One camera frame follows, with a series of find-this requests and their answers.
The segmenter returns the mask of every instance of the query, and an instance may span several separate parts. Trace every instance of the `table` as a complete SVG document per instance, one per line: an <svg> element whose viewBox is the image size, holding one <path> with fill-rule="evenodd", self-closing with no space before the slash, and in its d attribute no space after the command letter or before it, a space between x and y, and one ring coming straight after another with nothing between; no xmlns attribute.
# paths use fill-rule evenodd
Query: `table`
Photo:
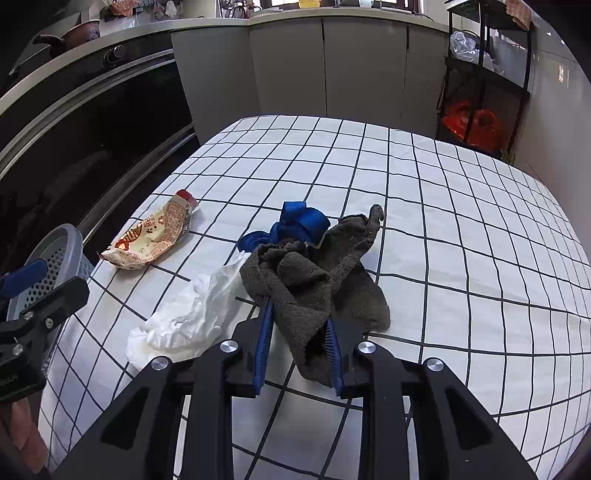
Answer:
<svg viewBox="0 0 591 480"><path fill-rule="evenodd" d="M382 205L384 229L363 264L384 291L392 324L370 340L399 358L446 362L540 479L556 474L580 442L591 421L590 267L539 181L405 131L262 116L205 143L122 231L182 188L201 199L190 233L144 271L101 261L87 306L63 329L39 423L50 469L137 373L125 356L128 332L195 273L232 259L243 234L268 231L286 200L305 200L332 223ZM257 313L241 293L220 339ZM232 417L236 479L357 478L360 401L304 380L277 330L260 397L234 399ZM416 478L413 435L410 420ZM182 454L179 442L175 476Z"/></svg>

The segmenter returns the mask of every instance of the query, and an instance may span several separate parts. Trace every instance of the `snack wrapper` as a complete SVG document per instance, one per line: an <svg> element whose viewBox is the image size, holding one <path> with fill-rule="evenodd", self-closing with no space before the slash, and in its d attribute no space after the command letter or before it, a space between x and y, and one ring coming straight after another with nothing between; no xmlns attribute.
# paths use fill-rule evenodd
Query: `snack wrapper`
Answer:
<svg viewBox="0 0 591 480"><path fill-rule="evenodd" d="M189 231L198 205L189 192L179 190L161 209L114 239L99 257L125 270L144 268Z"/></svg>

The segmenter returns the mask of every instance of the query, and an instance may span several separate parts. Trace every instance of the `black shelving unit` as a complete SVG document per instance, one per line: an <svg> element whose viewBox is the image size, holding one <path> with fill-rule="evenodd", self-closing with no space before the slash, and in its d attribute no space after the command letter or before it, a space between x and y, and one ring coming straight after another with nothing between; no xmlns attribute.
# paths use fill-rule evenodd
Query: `black shelving unit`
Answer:
<svg viewBox="0 0 591 480"><path fill-rule="evenodd" d="M515 137L517 136L517 131L519 130L519 125L521 123L521 117L523 116L525 105L530 99L528 85L530 83L532 30L534 27L531 24L530 29L527 31L527 61L525 64L525 76L523 85L518 85L512 82L511 80L507 79L506 77L503 77L503 75L495 73L483 66L484 53L486 51L490 54L491 50L491 28L494 30L523 31L523 29L515 22L513 22L513 19L506 13L505 4L499 2L498 0L467 0L460 3L454 3L455 5L449 7L447 10L449 12L449 34L451 36L454 33L454 14L475 22L480 22L480 55L478 57L478 64L476 64L471 63L469 61L457 59L452 56L451 49L448 50L448 54L445 59L446 74L443 79L443 94L441 97L441 105L438 113L439 121L437 123L436 138L439 139L441 126L443 125L441 119L445 112L446 103L449 100L448 90L450 83L450 72L452 70L457 70L458 72L461 72L463 75L467 77L466 80L472 78L476 79L476 88L474 91L473 99L471 101L472 108L470 109L470 115L468 117L466 133L464 135L463 141L461 142L462 145L465 145L473 150L476 149L467 145L467 140L469 138L472 125L474 123L474 113L476 112L476 110L482 108L482 103L484 101L484 95L486 92L486 85L495 85L500 89L519 97L519 108L517 110L517 115L515 117L515 123L513 125L511 137L507 145L507 151L511 153L513 145L515 143Z"/></svg>

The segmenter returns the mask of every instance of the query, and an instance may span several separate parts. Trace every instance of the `countertop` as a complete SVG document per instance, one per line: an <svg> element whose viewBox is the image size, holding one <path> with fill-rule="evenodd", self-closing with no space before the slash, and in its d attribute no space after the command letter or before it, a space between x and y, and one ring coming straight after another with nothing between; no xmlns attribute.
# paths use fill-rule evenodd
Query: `countertop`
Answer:
<svg viewBox="0 0 591 480"><path fill-rule="evenodd" d="M150 35L153 33L165 31L190 30L193 28L207 27L250 27L254 25L276 22L281 20L291 20L294 18L313 18L313 17L358 17L374 18L377 20L391 20L403 22L421 27L430 28L447 34L446 25L433 22L428 18L416 15L399 14L397 12L380 11L375 8L307 8L295 9L285 12L271 12L269 14L259 14L246 20L240 18L190 18L182 20L167 20L154 22L147 25L140 25L134 28L127 28L112 34L97 38L91 42L85 43L74 48L59 57L50 60L30 75L22 79L3 97L0 98L0 115L2 115L20 96L26 93L33 86L42 82L44 79L56 71L66 67L70 63L79 60L86 55L90 55L102 48L109 47L132 38Z"/></svg>

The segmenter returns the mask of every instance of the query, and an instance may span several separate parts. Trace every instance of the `yellow object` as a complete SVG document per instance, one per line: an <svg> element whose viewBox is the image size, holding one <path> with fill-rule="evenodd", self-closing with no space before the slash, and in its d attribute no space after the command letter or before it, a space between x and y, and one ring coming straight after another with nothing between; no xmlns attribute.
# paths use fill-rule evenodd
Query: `yellow object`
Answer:
<svg viewBox="0 0 591 480"><path fill-rule="evenodd" d="M318 8L320 0L298 0L300 8Z"/></svg>

